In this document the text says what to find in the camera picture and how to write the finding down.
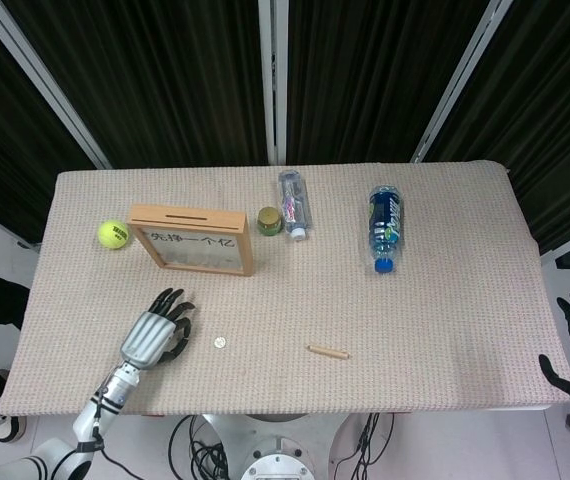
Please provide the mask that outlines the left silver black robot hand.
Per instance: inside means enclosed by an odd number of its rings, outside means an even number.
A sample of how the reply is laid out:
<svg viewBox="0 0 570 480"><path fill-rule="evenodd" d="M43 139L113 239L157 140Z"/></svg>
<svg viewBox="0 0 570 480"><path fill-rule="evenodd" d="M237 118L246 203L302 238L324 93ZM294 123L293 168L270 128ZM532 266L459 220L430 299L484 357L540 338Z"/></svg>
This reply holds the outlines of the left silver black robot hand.
<svg viewBox="0 0 570 480"><path fill-rule="evenodd" d="M138 370L150 370L175 360L187 347L195 309L181 301L183 289L163 290L134 323L120 348L122 360Z"/></svg>

